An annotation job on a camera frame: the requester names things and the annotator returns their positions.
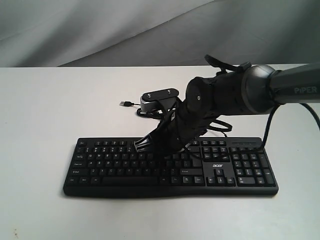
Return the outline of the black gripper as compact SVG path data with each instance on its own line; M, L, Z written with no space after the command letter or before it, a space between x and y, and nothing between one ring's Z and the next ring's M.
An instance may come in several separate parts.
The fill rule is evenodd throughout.
M158 155L178 153L188 144L204 135L215 119L214 102L191 100L179 101L174 112L166 116L150 136L134 142L136 152L153 152Z

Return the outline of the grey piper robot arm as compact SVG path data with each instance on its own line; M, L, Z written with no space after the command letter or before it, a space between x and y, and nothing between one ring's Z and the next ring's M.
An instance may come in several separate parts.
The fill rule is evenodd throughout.
M139 153L181 152L220 116L271 115L285 104L320 101L320 65L310 63L287 70L268 65L220 63L215 77L195 77L179 99L174 88L147 92L141 109L163 112L157 127L134 143Z

